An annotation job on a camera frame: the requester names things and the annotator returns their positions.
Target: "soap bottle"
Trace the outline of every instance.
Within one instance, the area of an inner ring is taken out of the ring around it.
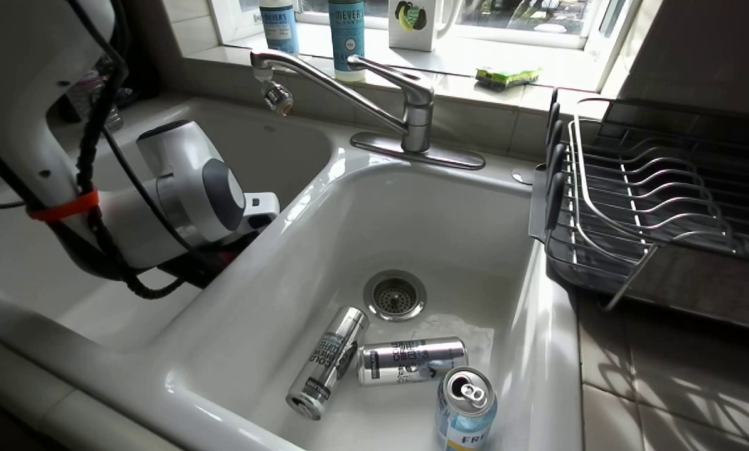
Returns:
[[[296,31],[293,0],[259,0],[258,10],[263,15],[268,48],[296,55],[297,31]]]
[[[363,70],[353,70],[348,55],[366,56],[363,0],[328,0],[328,24],[336,77],[343,82],[360,82]]]

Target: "drain strainer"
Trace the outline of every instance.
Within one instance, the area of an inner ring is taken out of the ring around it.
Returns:
[[[426,305],[422,282],[405,269],[382,269],[366,282],[366,308],[380,320],[415,317]]]

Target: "aluminum can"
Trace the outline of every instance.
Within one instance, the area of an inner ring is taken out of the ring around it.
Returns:
[[[357,308],[348,305],[332,315],[284,396],[291,408],[312,420],[322,419],[331,391],[357,352],[363,327],[366,313]]]
[[[438,385],[436,439],[442,451],[482,449],[497,401],[489,378],[472,367],[452,367]]]
[[[370,342],[360,351],[360,382],[417,382],[467,365],[466,342],[456,335],[428,340]]]

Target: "countertop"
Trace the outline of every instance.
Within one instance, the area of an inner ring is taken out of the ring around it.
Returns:
[[[574,291],[586,451],[749,449],[749,330]]]

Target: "dish drying rack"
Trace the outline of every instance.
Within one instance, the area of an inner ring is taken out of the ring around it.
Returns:
[[[598,123],[583,109],[605,109]],[[534,234],[567,282],[749,327],[749,120],[550,99]]]

